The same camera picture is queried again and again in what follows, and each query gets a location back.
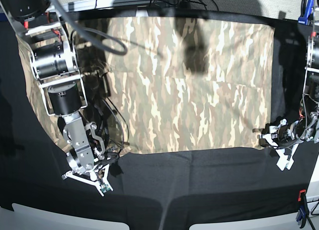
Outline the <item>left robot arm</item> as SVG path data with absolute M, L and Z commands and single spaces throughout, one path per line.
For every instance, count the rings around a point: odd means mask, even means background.
M 301 144 L 319 141 L 319 33 L 287 22 L 276 25 L 274 40 L 271 119 L 260 144 L 278 155 L 284 171 Z

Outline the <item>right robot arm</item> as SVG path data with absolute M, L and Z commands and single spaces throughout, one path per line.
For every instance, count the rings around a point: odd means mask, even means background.
M 107 146 L 109 133 L 103 122 L 87 121 L 81 114 L 88 106 L 98 112 L 101 109 L 87 99 L 74 37 L 67 33 L 66 25 L 102 51 L 123 56 L 128 51 L 126 45 L 116 50 L 103 44 L 95 38 L 100 31 L 79 26 L 58 0 L 0 0 L 0 5 L 27 50 L 27 62 L 47 115 L 64 120 L 61 133 L 71 146 L 66 153 L 71 169 L 62 178 L 94 186 L 104 195 L 112 190 L 108 173 L 119 158 L 119 148 Z

